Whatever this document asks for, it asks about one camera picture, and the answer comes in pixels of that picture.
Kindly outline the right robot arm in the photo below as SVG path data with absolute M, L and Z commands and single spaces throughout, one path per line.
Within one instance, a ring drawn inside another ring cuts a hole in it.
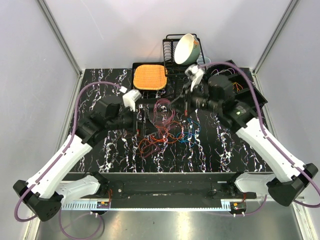
M 215 113 L 220 123 L 247 142 L 272 170 L 269 174 L 237 173 L 227 185 L 230 197 L 236 199 L 244 193 L 269 195 L 287 207 L 308 185 L 320 190 L 313 181 L 318 168 L 294 157 L 264 126 L 260 109 L 252 109 L 236 98 L 233 84 L 226 76 L 210 77 L 208 92 L 196 90 L 198 82 L 195 79 L 185 84 L 170 106 L 185 116 L 196 109 Z

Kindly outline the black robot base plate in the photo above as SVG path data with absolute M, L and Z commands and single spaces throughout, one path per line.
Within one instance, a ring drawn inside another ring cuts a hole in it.
M 254 199 L 255 193 L 242 193 L 232 184 L 237 173 L 98 173 L 113 199 L 138 196 L 201 195 L 221 199 Z

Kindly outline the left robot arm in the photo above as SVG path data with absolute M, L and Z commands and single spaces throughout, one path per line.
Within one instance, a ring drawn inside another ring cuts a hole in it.
M 46 222 L 62 208 L 74 200 L 85 196 L 103 198 L 109 193 L 109 180 L 98 172 L 89 173 L 79 180 L 62 184 L 61 181 L 73 166 L 110 131 L 126 130 L 138 137 L 146 137 L 155 129 L 145 109 L 132 110 L 120 101 L 100 100 L 97 106 L 77 124 L 61 148 L 28 180 L 18 180 L 13 189 L 20 197 L 14 209 L 18 216 L 21 203 L 24 203 L 36 218 Z

